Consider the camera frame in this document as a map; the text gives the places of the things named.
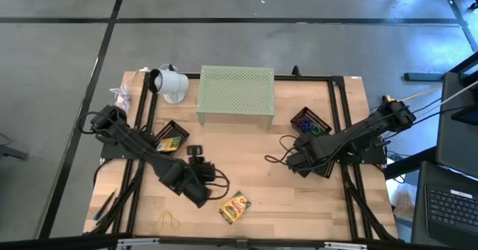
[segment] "gray floor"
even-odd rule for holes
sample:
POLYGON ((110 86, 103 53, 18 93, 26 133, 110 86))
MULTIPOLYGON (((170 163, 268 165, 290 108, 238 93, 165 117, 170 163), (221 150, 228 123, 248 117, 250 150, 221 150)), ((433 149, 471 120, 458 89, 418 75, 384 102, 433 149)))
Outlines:
MULTIPOLYGON (((0 0, 0 16, 109 17, 115 0, 0 0)), ((467 7, 472 0, 457 0, 467 7)), ((475 14, 462 12, 473 32, 475 14)), ((120 17, 454 18, 447 0, 124 0, 120 17)), ((0 132, 30 151, 28 162, 0 161, 0 241, 34 236, 106 25, 0 24, 0 132)), ((360 75, 371 107, 383 94, 397 99, 439 87, 410 83, 404 72, 446 72, 471 55, 453 25, 148 24, 116 25, 91 104, 114 102, 108 92, 122 73, 174 63, 271 66, 289 74, 360 75)), ((412 108, 437 99, 409 101, 412 108)), ((438 118, 393 138, 389 149, 414 154, 436 143, 438 118)), ((81 233, 101 144, 82 137, 52 236, 81 233)), ((415 181, 416 175, 407 177, 415 181)))

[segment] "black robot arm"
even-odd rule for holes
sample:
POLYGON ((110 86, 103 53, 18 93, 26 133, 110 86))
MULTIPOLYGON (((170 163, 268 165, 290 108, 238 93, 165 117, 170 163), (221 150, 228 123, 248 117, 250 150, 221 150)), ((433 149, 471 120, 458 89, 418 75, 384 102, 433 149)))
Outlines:
POLYGON ((91 133, 96 134, 100 141, 113 140, 120 143, 126 150, 149 163, 159 181, 176 194, 184 193, 197 207, 201 207, 209 199, 211 191, 205 186, 208 181, 214 181, 216 169, 214 164, 205 162, 200 146, 190 146, 188 153, 190 163, 182 159, 160 154, 148 144, 136 130, 126 123, 126 114, 115 106, 106 106, 91 119, 91 133))
POLYGON ((293 172, 306 177, 314 169, 344 154, 359 154, 370 141, 386 131, 401 132, 410 128, 414 121, 415 116, 403 102, 384 102, 368 118, 336 134, 301 135, 294 143, 297 153, 288 156, 286 164, 293 172))

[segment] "wooden table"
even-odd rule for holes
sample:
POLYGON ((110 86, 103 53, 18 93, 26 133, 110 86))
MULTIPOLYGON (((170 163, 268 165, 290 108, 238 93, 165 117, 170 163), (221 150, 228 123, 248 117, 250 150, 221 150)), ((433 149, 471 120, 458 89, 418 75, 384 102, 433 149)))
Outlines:
MULTIPOLYGON (((126 72, 127 81, 133 72, 126 72)), ((130 84, 131 109, 128 123, 132 125, 143 83, 138 73, 130 84)), ((369 114, 364 85, 360 77, 344 77, 350 114, 353 123, 369 114)), ((310 174, 307 178, 292 173, 281 164, 268 163, 265 154, 281 157, 285 150, 279 138, 285 134, 297 135, 290 120, 305 106, 312 109, 333 126, 331 102, 326 82, 275 81, 276 117, 266 128, 266 119, 251 116, 208 115, 201 126, 196 115, 199 79, 190 80, 187 96, 181 104, 168 104, 158 98, 153 131, 157 133, 171 119, 190 133, 186 145, 202 145, 207 161, 213 162, 231 181, 227 197, 208 201, 198 209, 184 196, 177 196, 158 181, 151 166, 146 165, 140 200, 134 224, 134 235, 174 237, 216 237, 250 239, 294 240, 350 240, 349 220, 344 199, 341 171, 335 166, 330 179, 310 174), (229 225, 218 213, 221 204, 238 190, 246 195, 252 206, 234 224, 229 225), (180 221, 180 227, 171 227, 169 218, 161 228, 159 216, 169 211, 180 221)), ((335 89, 340 122, 345 128, 340 93, 335 89)), ((146 122, 151 93, 146 98, 142 124, 146 122)), ((292 139, 284 139, 290 146, 292 139)), ((186 145, 176 157, 187 160, 186 145)), ((114 189, 120 189, 125 160, 112 160, 102 168, 96 180, 84 231, 95 224, 93 216, 114 189)), ((383 174, 372 165, 361 165, 367 203, 387 231, 397 236, 394 217, 388 200, 383 174)), ((223 189, 213 187, 213 196, 223 189)), ((125 230, 129 203, 123 212, 121 231, 125 230)), ((361 214, 355 204, 358 232, 364 236, 361 214)))

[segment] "white lamp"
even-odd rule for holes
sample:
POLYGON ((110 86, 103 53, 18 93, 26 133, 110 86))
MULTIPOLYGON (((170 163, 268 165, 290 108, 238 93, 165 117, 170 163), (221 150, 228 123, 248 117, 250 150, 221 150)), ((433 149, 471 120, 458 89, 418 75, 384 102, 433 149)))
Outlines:
POLYGON ((172 64, 164 64, 159 69, 151 70, 149 90, 162 93, 164 100, 170 104, 180 103, 186 96, 189 80, 186 75, 178 74, 172 64))

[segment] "laptop keyboard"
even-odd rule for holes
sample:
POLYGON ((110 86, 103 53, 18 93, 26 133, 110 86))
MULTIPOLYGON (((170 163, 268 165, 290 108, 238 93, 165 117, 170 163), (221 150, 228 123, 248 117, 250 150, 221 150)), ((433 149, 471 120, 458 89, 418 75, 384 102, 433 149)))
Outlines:
POLYGON ((428 220, 478 234, 478 200, 453 191, 427 187, 428 220))

